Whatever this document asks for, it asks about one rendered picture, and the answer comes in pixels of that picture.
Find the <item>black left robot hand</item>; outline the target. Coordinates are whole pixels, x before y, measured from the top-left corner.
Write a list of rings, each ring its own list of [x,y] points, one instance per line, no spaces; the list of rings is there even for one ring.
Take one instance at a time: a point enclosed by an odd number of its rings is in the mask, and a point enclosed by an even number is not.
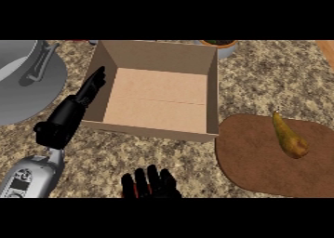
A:
[[[67,147],[88,107],[106,82],[106,67],[100,67],[84,83],[78,93],[69,95],[61,101],[48,120],[36,124],[33,131],[36,132],[38,144],[57,150]]]

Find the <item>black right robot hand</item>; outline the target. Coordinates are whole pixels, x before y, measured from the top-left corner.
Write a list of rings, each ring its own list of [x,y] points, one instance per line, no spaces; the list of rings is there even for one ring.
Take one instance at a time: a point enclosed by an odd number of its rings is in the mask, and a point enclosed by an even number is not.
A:
[[[122,186],[122,195],[126,199],[180,199],[182,197],[175,177],[166,168],[157,170],[156,165],[150,165],[149,170],[138,168],[135,176],[126,173],[122,177]]]

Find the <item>open cardboard box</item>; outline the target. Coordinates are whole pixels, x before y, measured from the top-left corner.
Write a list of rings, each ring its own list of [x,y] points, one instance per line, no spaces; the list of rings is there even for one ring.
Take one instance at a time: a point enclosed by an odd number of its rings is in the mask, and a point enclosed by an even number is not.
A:
[[[218,48],[101,40],[88,72],[107,83],[84,125],[131,135],[209,142],[219,135]]]

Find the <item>brown wooden cutting board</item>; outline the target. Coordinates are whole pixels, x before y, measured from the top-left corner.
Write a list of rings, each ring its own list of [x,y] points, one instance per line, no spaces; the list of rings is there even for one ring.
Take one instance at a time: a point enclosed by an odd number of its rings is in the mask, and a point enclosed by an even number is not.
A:
[[[289,119],[289,126],[310,143],[301,159],[283,152],[273,119],[236,114],[221,123],[216,157],[228,179],[239,187],[289,197],[334,197],[334,130]]]

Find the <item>long yellow-green bell pepper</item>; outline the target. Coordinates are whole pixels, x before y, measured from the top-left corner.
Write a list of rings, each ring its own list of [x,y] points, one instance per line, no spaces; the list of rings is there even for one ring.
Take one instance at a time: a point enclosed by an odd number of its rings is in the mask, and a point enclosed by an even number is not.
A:
[[[310,151],[308,142],[287,125],[284,118],[280,115],[280,111],[273,113],[273,124],[286,155],[293,159],[301,159],[307,156]]]

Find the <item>grey metal pot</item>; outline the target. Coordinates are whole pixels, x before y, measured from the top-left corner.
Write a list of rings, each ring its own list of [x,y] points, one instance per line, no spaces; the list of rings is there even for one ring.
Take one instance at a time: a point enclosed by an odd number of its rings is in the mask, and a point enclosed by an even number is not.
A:
[[[67,66],[47,40],[0,40],[0,126],[23,122],[57,99]]]

